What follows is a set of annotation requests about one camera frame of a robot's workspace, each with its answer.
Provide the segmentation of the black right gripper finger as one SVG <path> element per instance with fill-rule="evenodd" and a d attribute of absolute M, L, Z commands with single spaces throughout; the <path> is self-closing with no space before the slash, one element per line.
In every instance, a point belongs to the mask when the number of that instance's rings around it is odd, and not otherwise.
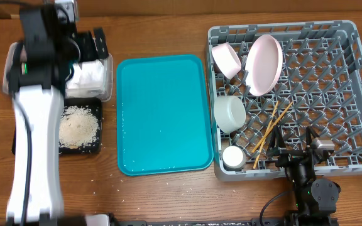
<path fill-rule="evenodd" d="M 312 142 L 319 138 L 318 133 L 315 132 L 315 130 L 311 126 L 307 126 L 305 129 L 305 135 L 306 135 L 306 146 L 309 148 L 312 145 Z"/>
<path fill-rule="evenodd" d="M 275 126 L 271 130 L 271 138 L 268 144 L 269 151 L 276 151 L 279 149 L 285 149 L 285 142 L 282 136 L 282 130 L 280 126 Z"/>

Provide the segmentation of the wooden chopstick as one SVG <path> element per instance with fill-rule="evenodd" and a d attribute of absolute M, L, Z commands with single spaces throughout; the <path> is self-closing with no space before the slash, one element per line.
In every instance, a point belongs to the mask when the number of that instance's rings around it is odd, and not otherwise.
<path fill-rule="evenodd" d="M 267 135 L 268 135 L 268 133 L 270 131 L 270 127 L 271 127 L 271 125 L 273 123 L 273 119 L 274 119 L 275 113 L 277 111 L 277 107 L 278 107 L 278 102 L 276 102 L 276 104 L 275 104 L 275 107 L 274 107 L 273 112 L 271 114 L 270 121 L 269 121 L 269 123 L 268 123 L 268 125 L 266 127 L 266 131 L 265 131 L 263 137 L 260 139 L 259 143 L 253 149 L 253 151 L 256 151 L 257 149 L 259 149 L 259 154 L 255 158 L 253 169 L 255 169 L 257 164 L 258 164 L 258 160 L 259 160 L 259 157 L 260 157 L 260 154 L 261 154 L 261 149 L 263 148 L 264 143 L 265 143 L 265 139 L 266 139 L 266 137 L 267 137 Z"/>
<path fill-rule="evenodd" d="M 271 133 L 271 130 L 279 123 L 279 121 L 284 117 L 286 112 L 289 110 L 289 108 L 292 106 L 293 102 L 289 103 L 289 105 L 286 107 L 286 109 L 279 115 L 279 117 L 276 119 L 276 121 L 270 126 L 269 130 L 266 131 L 264 136 L 259 140 L 258 144 L 253 148 L 251 153 L 254 153 L 260 145 L 263 143 L 263 141 L 267 138 L 269 133 Z"/>

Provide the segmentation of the white napkin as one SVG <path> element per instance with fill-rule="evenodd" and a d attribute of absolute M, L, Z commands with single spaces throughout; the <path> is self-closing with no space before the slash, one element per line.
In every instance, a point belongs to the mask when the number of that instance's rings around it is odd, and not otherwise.
<path fill-rule="evenodd" d="M 101 87 L 105 81 L 104 65 L 100 60 L 73 64 L 74 74 L 66 83 L 68 89 Z"/>

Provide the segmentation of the white paper cup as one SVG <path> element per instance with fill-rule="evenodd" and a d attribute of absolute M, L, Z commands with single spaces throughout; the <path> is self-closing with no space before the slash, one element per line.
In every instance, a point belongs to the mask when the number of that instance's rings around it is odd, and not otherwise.
<path fill-rule="evenodd" d="M 222 152 L 222 161 L 226 170 L 239 171 L 246 163 L 246 154 L 237 146 L 229 146 Z"/>

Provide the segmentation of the grey white bowl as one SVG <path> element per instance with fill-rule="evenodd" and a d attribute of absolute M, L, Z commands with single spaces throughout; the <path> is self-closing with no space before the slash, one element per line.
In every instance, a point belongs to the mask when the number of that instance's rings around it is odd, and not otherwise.
<path fill-rule="evenodd" d="M 246 111 L 237 96 L 218 96 L 214 102 L 214 118 L 220 130 L 229 134 L 243 127 Z"/>

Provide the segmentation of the white round plate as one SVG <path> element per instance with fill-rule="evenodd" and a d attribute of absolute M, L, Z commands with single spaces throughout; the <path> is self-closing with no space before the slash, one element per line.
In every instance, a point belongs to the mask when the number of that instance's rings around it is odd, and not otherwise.
<path fill-rule="evenodd" d="M 249 50 L 245 70 L 250 93 L 261 96 L 274 88 L 282 72 L 283 51 L 271 35 L 260 36 Z"/>

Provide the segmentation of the pink bowl with rice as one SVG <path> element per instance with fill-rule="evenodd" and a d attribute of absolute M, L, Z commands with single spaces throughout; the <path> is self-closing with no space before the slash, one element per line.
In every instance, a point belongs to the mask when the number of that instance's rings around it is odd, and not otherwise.
<path fill-rule="evenodd" d="M 241 61 L 229 43 L 213 47 L 211 53 L 217 67 L 227 79 L 231 80 L 241 70 Z"/>

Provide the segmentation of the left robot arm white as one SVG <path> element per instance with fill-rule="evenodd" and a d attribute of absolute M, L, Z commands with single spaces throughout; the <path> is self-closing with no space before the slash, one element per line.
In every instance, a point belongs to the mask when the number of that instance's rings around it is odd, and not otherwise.
<path fill-rule="evenodd" d="M 15 115 L 15 162 L 7 225 L 116 225 L 111 214 L 64 213 L 59 177 L 59 127 L 66 83 L 75 63 L 109 55 L 101 28 L 78 33 L 74 1 L 19 4 L 24 38 L 4 79 Z"/>

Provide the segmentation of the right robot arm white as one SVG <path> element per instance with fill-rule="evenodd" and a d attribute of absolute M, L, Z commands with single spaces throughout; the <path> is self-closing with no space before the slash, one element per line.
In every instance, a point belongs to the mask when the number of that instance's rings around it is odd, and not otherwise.
<path fill-rule="evenodd" d="M 332 218 L 336 212 L 341 187 L 328 179 L 318 178 L 314 167 L 325 162 L 334 152 L 334 143 L 321 138 L 308 126 L 305 130 L 306 148 L 287 150 L 280 126 L 271 130 L 267 153 L 276 156 L 276 166 L 285 170 L 285 176 L 292 182 L 292 189 L 278 194 L 261 209 L 259 225 L 314 225 L 338 226 L 338 219 Z M 281 219 L 266 220 L 263 214 L 276 199 L 289 193 L 295 195 L 296 210 L 289 210 Z"/>

